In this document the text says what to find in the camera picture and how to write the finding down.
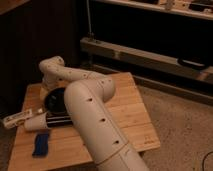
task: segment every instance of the blue sponge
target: blue sponge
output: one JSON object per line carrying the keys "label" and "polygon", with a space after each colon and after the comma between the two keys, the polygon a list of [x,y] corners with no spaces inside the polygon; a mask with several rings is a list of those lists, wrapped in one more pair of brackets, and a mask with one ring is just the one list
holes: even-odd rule
{"label": "blue sponge", "polygon": [[35,149],[32,154],[33,157],[45,157],[48,153],[48,133],[40,133],[35,138]]}

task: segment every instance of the wooden table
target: wooden table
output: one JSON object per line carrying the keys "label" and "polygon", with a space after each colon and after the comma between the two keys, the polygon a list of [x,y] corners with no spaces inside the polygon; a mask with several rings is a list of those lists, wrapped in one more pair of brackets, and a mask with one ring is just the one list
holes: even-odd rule
{"label": "wooden table", "polygon": [[[115,96],[105,105],[127,138],[138,152],[160,147],[160,142],[149,114],[130,73],[111,75],[116,83]],[[29,85],[23,110],[39,108],[41,84]],[[45,158],[33,158],[36,133],[25,132],[19,126],[12,150],[9,171],[51,170],[92,162],[81,137],[74,127],[58,127],[51,130],[49,153]]]}

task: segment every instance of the cable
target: cable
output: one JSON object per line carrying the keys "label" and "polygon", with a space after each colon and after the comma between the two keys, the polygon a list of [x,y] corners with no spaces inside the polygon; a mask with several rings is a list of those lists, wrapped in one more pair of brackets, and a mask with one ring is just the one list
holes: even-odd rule
{"label": "cable", "polygon": [[208,153],[203,157],[203,161],[202,161],[202,171],[205,171],[205,160],[206,160],[206,158],[207,158],[210,154],[213,154],[213,151],[208,152]]}

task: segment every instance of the speckled floor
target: speckled floor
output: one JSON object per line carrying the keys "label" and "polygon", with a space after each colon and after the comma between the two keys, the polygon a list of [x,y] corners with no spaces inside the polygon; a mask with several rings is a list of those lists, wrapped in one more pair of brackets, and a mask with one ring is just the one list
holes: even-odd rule
{"label": "speckled floor", "polygon": [[[200,171],[202,158],[213,151],[213,107],[139,86],[161,147],[143,158],[152,171]],[[6,171],[15,130],[0,126],[0,171]],[[94,165],[58,170],[95,171]],[[213,171],[213,154],[205,162]]]}

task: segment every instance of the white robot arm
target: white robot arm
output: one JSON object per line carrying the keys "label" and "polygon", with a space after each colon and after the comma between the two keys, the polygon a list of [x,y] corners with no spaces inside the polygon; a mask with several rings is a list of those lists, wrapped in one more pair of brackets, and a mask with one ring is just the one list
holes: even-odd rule
{"label": "white robot arm", "polygon": [[66,68],[60,57],[44,60],[39,67],[49,90],[57,86],[59,78],[74,81],[66,87],[65,106],[100,171],[149,170],[103,104],[115,92],[111,77]]}

